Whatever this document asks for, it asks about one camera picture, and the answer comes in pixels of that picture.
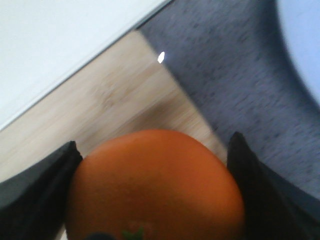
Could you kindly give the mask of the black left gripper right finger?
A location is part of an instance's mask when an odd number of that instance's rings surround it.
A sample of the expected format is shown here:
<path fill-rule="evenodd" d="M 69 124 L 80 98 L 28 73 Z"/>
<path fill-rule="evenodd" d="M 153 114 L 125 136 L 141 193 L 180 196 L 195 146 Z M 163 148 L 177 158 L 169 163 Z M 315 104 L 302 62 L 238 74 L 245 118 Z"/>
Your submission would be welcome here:
<path fill-rule="evenodd" d="M 318 240 L 320 201 L 262 163 L 244 136 L 235 132 L 227 168 L 239 186 L 246 240 Z"/>

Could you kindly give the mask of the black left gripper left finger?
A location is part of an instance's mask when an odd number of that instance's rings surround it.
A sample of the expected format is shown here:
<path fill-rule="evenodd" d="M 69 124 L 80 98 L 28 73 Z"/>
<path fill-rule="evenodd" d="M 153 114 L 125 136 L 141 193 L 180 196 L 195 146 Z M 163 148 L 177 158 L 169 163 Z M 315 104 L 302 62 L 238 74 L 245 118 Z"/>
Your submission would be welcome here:
<path fill-rule="evenodd" d="M 70 141 L 1 182 L 0 238 L 54 240 L 60 232 L 72 176 L 82 161 Z"/>

